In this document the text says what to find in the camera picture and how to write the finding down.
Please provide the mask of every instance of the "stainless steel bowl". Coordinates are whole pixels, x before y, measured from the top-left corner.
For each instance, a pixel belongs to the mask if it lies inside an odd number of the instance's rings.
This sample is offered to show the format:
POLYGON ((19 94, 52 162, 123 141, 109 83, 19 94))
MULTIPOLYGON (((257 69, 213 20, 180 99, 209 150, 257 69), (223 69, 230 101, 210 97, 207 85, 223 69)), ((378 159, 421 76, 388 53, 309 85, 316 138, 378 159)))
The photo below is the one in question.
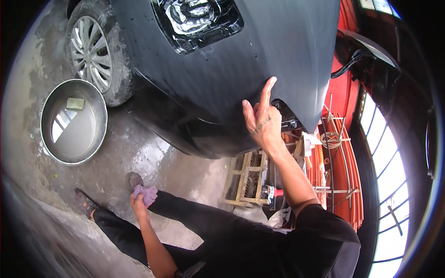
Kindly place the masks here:
POLYGON ((59 84, 46 99, 40 133, 55 160, 76 166, 97 153, 105 138, 107 121, 105 100, 99 90, 85 80, 71 79, 59 84), (83 109, 67 109, 69 97, 83 99, 83 109))

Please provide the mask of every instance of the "wheel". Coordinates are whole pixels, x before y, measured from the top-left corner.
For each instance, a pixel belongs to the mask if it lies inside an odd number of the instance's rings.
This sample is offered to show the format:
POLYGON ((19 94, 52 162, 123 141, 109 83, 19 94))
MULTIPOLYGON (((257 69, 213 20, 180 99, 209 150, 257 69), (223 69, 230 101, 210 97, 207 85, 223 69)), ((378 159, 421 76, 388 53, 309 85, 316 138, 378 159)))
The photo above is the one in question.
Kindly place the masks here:
POLYGON ((68 20, 65 46, 73 74, 95 85, 107 106, 121 105, 133 95, 126 45, 108 0, 77 4, 68 20))

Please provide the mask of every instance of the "hand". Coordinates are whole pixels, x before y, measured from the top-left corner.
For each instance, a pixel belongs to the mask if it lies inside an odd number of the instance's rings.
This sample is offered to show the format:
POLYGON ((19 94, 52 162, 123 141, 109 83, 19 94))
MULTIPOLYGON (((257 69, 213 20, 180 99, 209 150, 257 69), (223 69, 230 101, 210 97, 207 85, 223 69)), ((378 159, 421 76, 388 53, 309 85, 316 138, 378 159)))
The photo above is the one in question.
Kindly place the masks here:
POLYGON ((145 205, 144 201, 142 200, 143 195, 138 194, 136 196, 136 199, 134 199, 134 195, 131 194, 130 196, 130 206, 134 211, 134 214, 136 215, 136 218, 138 219, 139 223, 141 221, 147 220, 147 222, 150 223, 150 215, 147 213, 147 208, 151 205, 145 205))
POLYGON ((276 77, 269 78, 261 92, 259 103, 253 108, 249 101, 243 100, 247 130, 269 156, 284 146, 281 139, 281 114, 270 105, 271 90, 276 80, 276 77))

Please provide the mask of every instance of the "foot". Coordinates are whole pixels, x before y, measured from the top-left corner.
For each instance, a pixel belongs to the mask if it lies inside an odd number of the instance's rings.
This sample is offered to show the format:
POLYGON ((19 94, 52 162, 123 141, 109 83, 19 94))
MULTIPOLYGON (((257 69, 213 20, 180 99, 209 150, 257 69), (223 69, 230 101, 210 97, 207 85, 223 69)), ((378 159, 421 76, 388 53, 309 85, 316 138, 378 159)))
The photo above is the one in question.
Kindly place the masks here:
POLYGON ((134 191, 134 188, 137 185, 144 186, 144 181, 142 180, 141 176, 138 173, 135 172, 128 173, 127 177, 128 177, 128 184, 130 185, 132 191, 134 191))
POLYGON ((74 204, 88 218, 93 218, 93 213, 99 208, 86 194, 79 188, 74 189, 74 204))

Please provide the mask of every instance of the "black pants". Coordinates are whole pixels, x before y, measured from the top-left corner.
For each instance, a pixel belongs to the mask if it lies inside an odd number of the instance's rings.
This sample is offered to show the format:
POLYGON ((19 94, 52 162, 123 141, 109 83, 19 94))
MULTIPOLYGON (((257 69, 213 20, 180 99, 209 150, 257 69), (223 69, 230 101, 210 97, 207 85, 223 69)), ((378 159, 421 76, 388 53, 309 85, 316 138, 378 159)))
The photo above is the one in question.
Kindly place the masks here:
MULTIPOLYGON (((246 243, 255 231, 272 232, 262 224, 253 223, 208 205, 175 197, 164 191, 158 191, 158 198, 148 209, 182 222, 204 240, 204 243, 196 250, 164 244, 181 272, 204 259, 209 252, 246 243)), ((147 265, 144 240, 141 231, 135 225, 103 208, 96 210, 93 217, 97 225, 121 252, 147 265)))

